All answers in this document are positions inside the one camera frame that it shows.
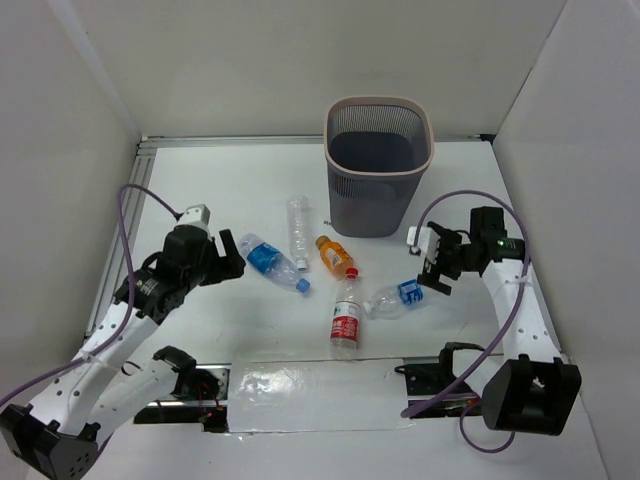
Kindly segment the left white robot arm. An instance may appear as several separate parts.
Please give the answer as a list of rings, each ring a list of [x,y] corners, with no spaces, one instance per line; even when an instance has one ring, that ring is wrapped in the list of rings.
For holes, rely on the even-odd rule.
[[[240,278],[245,262],[230,230],[219,252],[207,228],[178,225],[117,290],[103,321],[72,361],[72,368],[27,405],[8,404],[1,433],[9,450],[48,479],[80,479],[111,435],[147,404],[189,397],[199,382],[217,379],[188,353],[165,346],[123,383],[113,379],[196,287]]]

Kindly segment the blue label bottle white cap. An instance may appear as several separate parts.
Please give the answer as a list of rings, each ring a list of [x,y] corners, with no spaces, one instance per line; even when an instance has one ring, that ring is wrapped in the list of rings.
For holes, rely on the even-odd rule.
[[[370,318],[393,320],[424,303],[424,292],[416,280],[385,287],[376,292],[363,308]]]

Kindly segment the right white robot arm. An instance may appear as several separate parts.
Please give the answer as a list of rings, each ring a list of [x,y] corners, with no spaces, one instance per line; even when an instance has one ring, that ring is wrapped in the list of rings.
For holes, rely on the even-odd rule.
[[[582,377],[551,339],[527,270],[526,245],[508,235],[503,209],[472,209],[467,237],[434,222],[412,226],[407,244],[424,260],[417,277],[424,287],[448,295],[451,288],[444,278],[478,274],[502,335],[486,347],[448,343],[436,369],[440,387],[448,392],[470,387],[480,397],[482,417],[491,430],[560,435]],[[497,346],[501,360],[489,359]]]

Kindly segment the red label bottle red cap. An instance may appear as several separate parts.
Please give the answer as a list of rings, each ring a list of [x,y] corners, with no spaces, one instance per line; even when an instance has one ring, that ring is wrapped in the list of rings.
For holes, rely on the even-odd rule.
[[[350,267],[339,284],[331,320],[331,354],[338,360],[351,359],[358,348],[362,302],[359,272]]]

